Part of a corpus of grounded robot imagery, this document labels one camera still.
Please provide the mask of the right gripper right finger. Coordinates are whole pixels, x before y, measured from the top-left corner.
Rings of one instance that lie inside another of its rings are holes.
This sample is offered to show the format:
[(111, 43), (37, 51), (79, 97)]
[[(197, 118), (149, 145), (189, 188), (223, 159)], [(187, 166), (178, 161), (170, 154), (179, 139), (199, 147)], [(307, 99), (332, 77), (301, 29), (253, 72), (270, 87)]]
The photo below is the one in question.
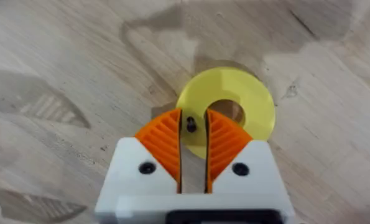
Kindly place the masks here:
[(206, 132), (206, 193), (229, 208), (294, 214), (267, 141), (253, 139), (238, 123), (215, 110), (206, 112)]

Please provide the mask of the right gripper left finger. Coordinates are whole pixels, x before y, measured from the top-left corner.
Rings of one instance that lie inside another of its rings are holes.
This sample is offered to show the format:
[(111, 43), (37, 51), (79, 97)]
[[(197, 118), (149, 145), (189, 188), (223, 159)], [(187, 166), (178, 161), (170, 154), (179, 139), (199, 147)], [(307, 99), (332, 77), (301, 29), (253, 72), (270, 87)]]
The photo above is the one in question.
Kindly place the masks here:
[(96, 213), (117, 211), (121, 198), (181, 192), (181, 114), (180, 109), (165, 112), (133, 137), (117, 142), (96, 203)]

